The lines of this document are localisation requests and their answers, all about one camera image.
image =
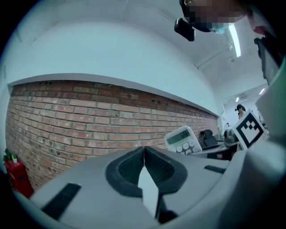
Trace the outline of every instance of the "brick wall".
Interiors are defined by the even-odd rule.
[[[17,85],[6,120],[7,147],[25,164],[33,188],[79,161],[136,146],[165,148],[166,133],[189,125],[195,135],[216,117],[124,87],[80,81]]]

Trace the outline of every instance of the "black hair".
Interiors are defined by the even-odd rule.
[[[241,104],[239,104],[239,105],[236,106],[236,109],[237,109],[237,110],[239,110],[240,108],[242,108],[243,111],[246,111],[246,110],[245,110],[245,107],[242,106]]]

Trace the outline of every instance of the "black device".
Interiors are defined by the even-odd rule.
[[[175,22],[174,30],[176,33],[180,34],[188,41],[195,40],[195,30],[194,28],[187,22],[183,20],[183,18],[177,19]]]

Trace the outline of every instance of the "face mask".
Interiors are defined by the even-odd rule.
[[[216,34],[224,34],[225,30],[229,27],[229,25],[227,26],[223,26],[223,27],[215,27],[215,28],[211,28],[210,30],[215,32]]]

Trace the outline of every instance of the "desk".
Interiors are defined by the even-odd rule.
[[[198,153],[191,153],[189,155],[191,156],[196,156],[196,157],[207,157],[207,155],[209,153],[221,153],[221,152],[225,152],[227,151],[228,149],[230,149],[232,146],[235,146],[239,143],[239,141],[237,142],[234,142],[234,143],[228,143],[228,144],[221,144],[219,145],[218,147],[216,148],[211,148],[211,149],[207,149],[207,150],[203,150],[203,151],[200,151]]]

